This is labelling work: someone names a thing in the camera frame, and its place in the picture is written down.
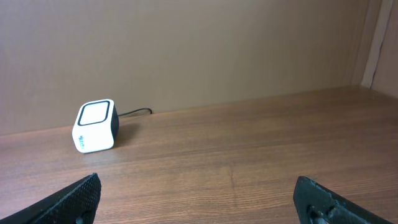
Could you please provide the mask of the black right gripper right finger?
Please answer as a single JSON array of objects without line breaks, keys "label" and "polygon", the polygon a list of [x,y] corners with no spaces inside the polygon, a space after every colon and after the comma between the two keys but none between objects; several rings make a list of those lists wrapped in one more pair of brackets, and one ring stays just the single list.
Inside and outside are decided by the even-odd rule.
[{"label": "black right gripper right finger", "polygon": [[298,177],[293,200],[301,224],[392,224],[305,176]]}]

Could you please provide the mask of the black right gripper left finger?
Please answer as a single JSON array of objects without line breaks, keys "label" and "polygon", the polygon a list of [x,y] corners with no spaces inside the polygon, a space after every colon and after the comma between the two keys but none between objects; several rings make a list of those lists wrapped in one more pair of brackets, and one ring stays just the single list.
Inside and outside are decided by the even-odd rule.
[{"label": "black right gripper left finger", "polygon": [[100,197],[101,181],[93,173],[1,219],[1,224],[93,224]]}]

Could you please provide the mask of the white barcode scanner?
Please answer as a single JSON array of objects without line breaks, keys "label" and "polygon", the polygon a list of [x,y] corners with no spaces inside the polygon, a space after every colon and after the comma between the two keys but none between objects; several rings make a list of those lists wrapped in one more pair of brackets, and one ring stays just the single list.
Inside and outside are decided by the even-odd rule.
[{"label": "white barcode scanner", "polygon": [[96,100],[81,106],[72,139],[80,153],[104,151],[114,146],[118,130],[119,117],[114,101]]}]

